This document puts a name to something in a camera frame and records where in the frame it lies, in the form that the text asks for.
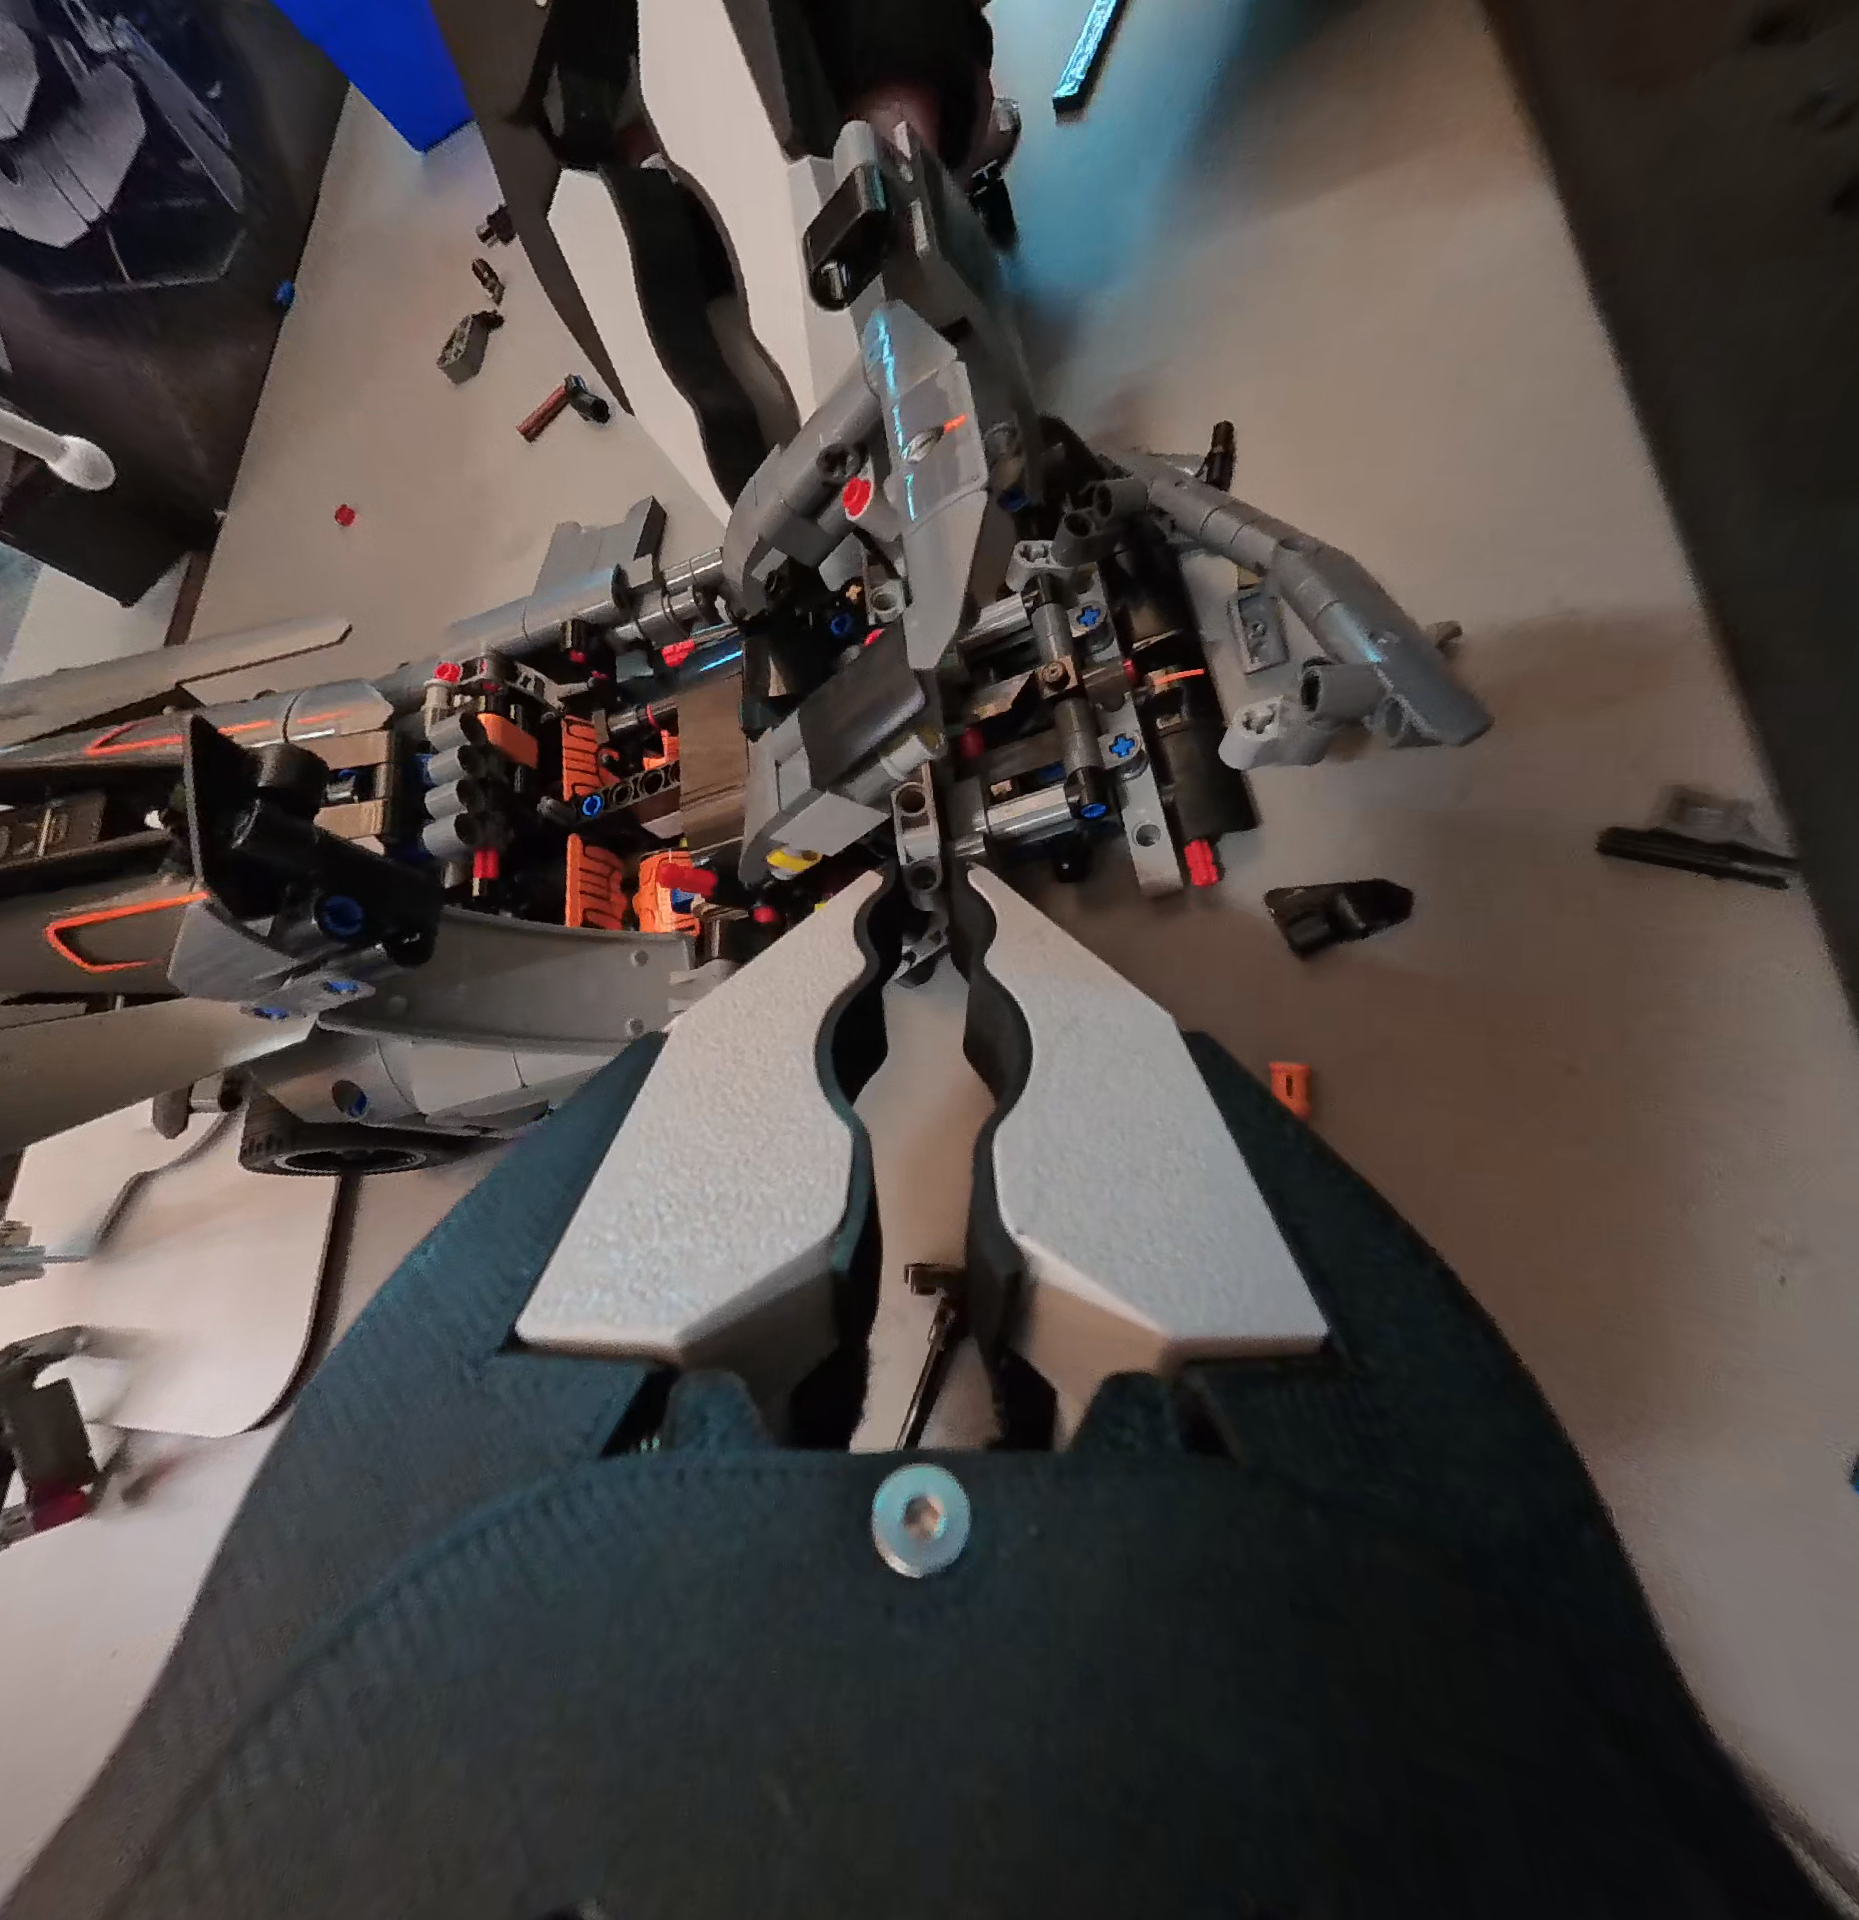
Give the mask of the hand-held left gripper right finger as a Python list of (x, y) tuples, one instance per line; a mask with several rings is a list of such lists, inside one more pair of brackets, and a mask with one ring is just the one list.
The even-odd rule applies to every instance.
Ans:
[(1320, 1357), (1326, 1315), (1175, 1017), (988, 869), (950, 906), (992, 1100), (967, 1313), (1003, 1439), (1048, 1445), (1114, 1379)]

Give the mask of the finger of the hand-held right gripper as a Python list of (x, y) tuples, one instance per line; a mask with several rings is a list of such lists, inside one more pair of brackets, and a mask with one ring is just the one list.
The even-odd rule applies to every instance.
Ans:
[(725, 237), (674, 161), (562, 167), (539, 135), (539, 8), (432, 2), (514, 232), (557, 318), (718, 519), (795, 409)]
[(751, 331), (806, 418), (855, 370), (857, 337), (850, 315), (823, 312), (807, 293), (798, 242), (829, 175), (786, 150), (775, 89), (751, 67), (754, 44), (772, 51), (766, 24), (742, 36), (731, 4), (674, 4), (674, 161), (710, 203)]

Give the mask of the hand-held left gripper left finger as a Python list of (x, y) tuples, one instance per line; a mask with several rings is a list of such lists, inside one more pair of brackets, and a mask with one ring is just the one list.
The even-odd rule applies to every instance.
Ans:
[(861, 1422), (885, 875), (850, 880), (678, 1013), (515, 1318), (524, 1348), (732, 1374), (795, 1445)]

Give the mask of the grey lego car model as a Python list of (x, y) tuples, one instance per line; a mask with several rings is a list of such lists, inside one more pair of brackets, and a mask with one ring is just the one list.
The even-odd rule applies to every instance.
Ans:
[(903, 126), (823, 183), (801, 264), (861, 346), (720, 547), (663, 566), (642, 501), (436, 660), (0, 745), (0, 1171), (139, 1100), (237, 1116), (247, 1171), (439, 1166), (870, 868), (911, 980), (951, 864), (1219, 880), (1221, 688), (1139, 499), (1026, 408), (989, 217)]

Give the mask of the grey lego panel strip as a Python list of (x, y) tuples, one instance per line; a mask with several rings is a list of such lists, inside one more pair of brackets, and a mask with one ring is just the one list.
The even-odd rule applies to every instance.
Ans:
[(1408, 753), (1467, 749), (1491, 730), (1487, 706), (1455, 676), (1437, 637), (1349, 554), (1158, 453), (1097, 464), (1067, 495), (1067, 532), (1114, 536), (1154, 519), (1187, 558), (1254, 573), (1261, 606), (1289, 613), (1314, 644), (1313, 656), (1282, 661), (1291, 672), (1282, 691), (1235, 691), (1227, 671), (1209, 669), (1224, 712), (1224, 765), (1238, 774), (1313, 765), (1345, 733)]

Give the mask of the thin black lego rod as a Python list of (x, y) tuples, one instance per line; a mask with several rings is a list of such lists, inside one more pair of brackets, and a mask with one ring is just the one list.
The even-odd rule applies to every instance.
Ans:
[(967, 1274), (959, 1266), (911, 1261), (903, 1284), (916, 1299), (933, 1306), (916, 1382), (909, 1393), (896, 1451), (915, 1451), (940, 1396), (950, 1360), (967, 1327)]

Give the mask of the black lego slope piece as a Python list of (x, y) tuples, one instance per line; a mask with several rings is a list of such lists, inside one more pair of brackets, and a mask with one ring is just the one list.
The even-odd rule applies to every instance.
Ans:
[(1409, 888), (1381, 876), (1289, 885), (1264, 895), (1285, 950), (1304, 960), (1405, 926), (1415, 903)]

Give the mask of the dark red-striped lego tile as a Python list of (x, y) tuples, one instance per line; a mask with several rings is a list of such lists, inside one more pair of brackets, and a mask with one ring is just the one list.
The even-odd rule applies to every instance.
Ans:
[(1094, 89), (1109, 59), (1109, 46), (1127, 13), (1127, 2), (1092, 2), (1052, 89), (1052, 112), (1058, 120), (1078, 118), (1092, 105)]

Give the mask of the black lego sub-assembly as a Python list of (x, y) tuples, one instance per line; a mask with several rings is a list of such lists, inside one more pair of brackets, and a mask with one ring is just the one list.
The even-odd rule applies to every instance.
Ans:
[(0, 1553), (95, 1512), (103, 1472), (77, 1391), (45, 1374), (99, 1350), (88, 1327), (31, 1335), (0, 1348)]

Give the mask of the person's right hand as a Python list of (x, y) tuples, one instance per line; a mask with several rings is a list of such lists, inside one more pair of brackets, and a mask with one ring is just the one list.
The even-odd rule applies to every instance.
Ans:
[(988, 4), (853, 4), (843, 36), (845, 116), (884, 137), (907, 129), (965, 188), (1014, 159), (1022, 116), (994, 82)]

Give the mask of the bright blue object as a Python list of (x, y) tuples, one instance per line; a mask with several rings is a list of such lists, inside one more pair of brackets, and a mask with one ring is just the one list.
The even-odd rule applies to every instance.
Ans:
[(414, 153), (474, 123), (429, 2), (277, 2), (277, 10)]

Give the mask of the white rounded mat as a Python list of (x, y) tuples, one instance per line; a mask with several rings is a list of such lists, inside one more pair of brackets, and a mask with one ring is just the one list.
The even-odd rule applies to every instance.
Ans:
[(340, 1186), (245, 1171), (240, 1146), (240, 1113), (165, 1140), (139, 1105), (24, 1151), (4, 1215), (50, 1266), (0, 1285), (0, 1350), (88, 1333), (62, 1368), (86, 1422), (227, 1439), (289, 1389)]

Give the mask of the dark perforated panel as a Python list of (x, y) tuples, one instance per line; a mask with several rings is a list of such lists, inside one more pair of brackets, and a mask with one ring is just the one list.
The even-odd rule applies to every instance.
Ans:
[(1859, 1030), (1859, 2), (1493, 2)]

